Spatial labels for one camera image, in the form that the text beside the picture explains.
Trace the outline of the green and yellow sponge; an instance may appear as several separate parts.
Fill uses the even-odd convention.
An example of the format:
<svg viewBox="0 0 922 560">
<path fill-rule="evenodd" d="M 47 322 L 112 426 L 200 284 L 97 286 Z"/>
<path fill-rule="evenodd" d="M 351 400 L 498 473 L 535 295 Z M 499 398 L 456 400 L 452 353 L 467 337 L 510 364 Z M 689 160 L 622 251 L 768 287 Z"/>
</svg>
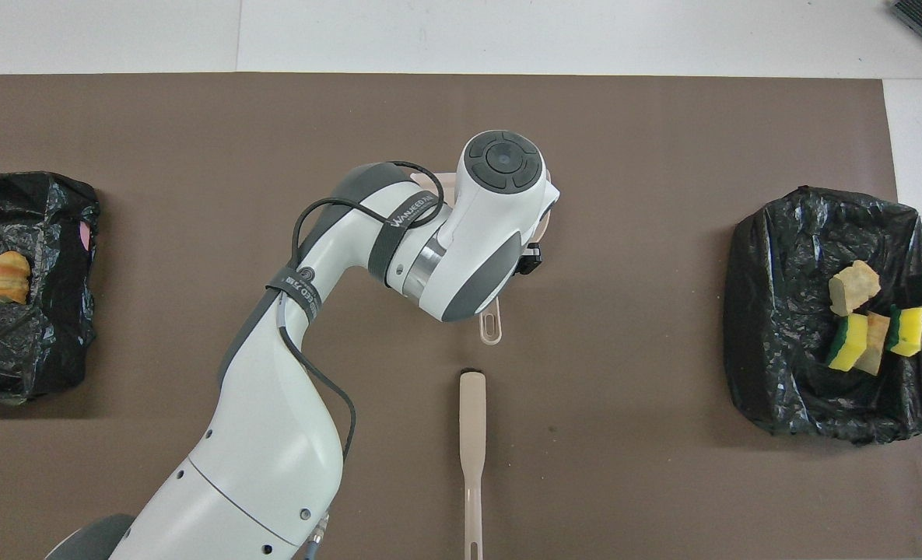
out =
<svg viewBox="0 0 922 560">
<path fill-rule="evenodd" d="M 891 305 L 886 348 L 907 358 L 922 350 L 922 307 Z"/>
</svg>

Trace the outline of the beige plastic dustpan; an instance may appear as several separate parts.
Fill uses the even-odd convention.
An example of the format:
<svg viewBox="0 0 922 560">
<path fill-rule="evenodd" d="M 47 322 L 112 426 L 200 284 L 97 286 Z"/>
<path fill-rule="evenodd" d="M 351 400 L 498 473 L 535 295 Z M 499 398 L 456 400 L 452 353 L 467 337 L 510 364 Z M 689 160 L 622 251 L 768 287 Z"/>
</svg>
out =
<svg viewBox="0 0 922 560">
<path fill-rule="evenodd" d="M 440 182 L 440 185 L 442 185 L 447 205 L 449 205 L 451 209 L 457 208 L 457 174 L 435 173 L 433 176 Z M 533 231 L 529 243 L 540 243 L 540 241 L 542 241 L 549 227 L 550 216 L 550 210 L 546 210 L 546 212 L 542 214 L 542 218 L 538 221 L 538 226 L 536 226 L 535 231 Z M 511 277 L 514 275 L 520 275 L 517 273 L 517 266 L 514 267 L 514 272 L 510 274 Z M 501 339 L 503 339 L 500 295 L 501 289 L 495 294 L 492 300 L 486 304 L 486 307 L 479 312 L 478 316 L 476 316 L 479 323 L 479 337 L 486 346 L 496 346 L 500 343 Z"/>
</svg>

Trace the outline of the yellow sponge with green back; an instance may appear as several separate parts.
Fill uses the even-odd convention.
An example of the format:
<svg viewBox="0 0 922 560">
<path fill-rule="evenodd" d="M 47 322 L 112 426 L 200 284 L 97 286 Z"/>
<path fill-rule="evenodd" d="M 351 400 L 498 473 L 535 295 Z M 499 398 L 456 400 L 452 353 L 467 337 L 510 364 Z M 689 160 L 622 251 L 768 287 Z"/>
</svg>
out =
<svg viewBox="0 0 922 560">
<path fill-rule="evenodd" d="M 834 371 L 848 372 L 868 348 L 868 318 L 861 314 L 842 317 L 824 364 Z"/>
</svg>

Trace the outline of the beige brush with black bristles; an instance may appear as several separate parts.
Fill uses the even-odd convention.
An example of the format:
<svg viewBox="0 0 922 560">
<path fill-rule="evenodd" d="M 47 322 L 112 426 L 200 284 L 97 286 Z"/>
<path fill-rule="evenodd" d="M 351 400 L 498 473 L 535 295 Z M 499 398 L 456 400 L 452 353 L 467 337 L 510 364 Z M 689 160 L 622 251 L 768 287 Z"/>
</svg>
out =
<svg viewBox="0 0 922 560">
<path fill-rule="evenodd" d="M 458 381 L 458 456 L 465 487 L 465 560 L 483 560 L 482 472 L 488 436 L 486 377 L 465 369 Z"/>
</svg>

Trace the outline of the small striped croissant piece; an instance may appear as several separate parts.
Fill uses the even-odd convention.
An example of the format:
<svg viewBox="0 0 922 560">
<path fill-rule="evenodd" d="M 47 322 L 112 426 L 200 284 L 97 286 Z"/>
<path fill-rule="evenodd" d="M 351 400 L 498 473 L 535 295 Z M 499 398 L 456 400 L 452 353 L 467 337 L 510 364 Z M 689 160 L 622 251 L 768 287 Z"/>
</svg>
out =
<svg viewBox="0 0 922 560">
<path fill-rule="evenodd" d="M 15 250 L 0 255 L 0 303 L 26 305 L 30 291 L 31 268 L 27 259 Z"/>
</svg>

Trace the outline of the black bag lined bin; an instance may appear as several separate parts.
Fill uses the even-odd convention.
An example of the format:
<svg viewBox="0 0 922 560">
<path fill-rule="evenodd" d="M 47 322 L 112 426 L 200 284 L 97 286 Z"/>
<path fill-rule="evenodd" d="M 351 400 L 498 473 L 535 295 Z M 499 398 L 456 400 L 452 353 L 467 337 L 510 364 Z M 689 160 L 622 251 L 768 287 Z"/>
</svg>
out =
<svg viewBox="0 0 922 560">
<path fill-rule="evenodd" d="M 917 210 L 800 187 L 735 227 L 725 275 L 724 371 L 732 404 L 761 429 L 854 444 L 922 435 L 922 355 L 886 353 L 879 376 L 824 364 L 840 321 L 828 281 L 855 260 L 880 277 L 879 293 L 862 311 L 888 316 L 902 280 L 922 273 Z"/>
</svg>

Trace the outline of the black bag bin pink spot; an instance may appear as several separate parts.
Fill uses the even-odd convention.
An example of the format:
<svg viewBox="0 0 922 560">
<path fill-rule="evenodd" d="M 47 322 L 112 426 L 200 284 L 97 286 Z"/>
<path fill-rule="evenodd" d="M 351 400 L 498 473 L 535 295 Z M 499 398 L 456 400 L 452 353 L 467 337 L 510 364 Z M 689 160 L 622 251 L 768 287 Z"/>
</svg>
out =
<svg viewBox="0 0 922 560">
<path fill-rule="evenodd" d="M 89 277 L 101 214 L 89 184 L 58 173 L 0 173 L 0 255 L 30 263 L 26 305 L 0 303 L 0 401 L 79 385 L 95 338 Z"/>
</svg>

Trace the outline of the brown table mat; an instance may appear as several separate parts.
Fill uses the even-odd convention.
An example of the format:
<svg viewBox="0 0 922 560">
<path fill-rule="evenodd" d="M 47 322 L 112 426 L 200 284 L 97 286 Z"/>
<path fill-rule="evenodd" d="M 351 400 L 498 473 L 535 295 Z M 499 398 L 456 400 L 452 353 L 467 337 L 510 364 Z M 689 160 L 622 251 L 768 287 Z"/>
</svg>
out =
<svg viewBox="0 0 922 560">
<path fill-rule="evenodd" d="M 895 197 L 873 79 L 0 75 L 0 173 L 98 192 L 84 382 L 0 405 L 0 560 L 136 514 L 204 435 L 291 228 L 359 164 L 514 130 L 561 192 L 503 340 L 354 268 L 305 352 L 359 419 L 319 560 L 463 560 L 458 372 L 488 379 L 486 560 L 922 557 L 922 439 L 771 436 L 723 370 L 732 230 L 800 185 Z"/>
</svg>

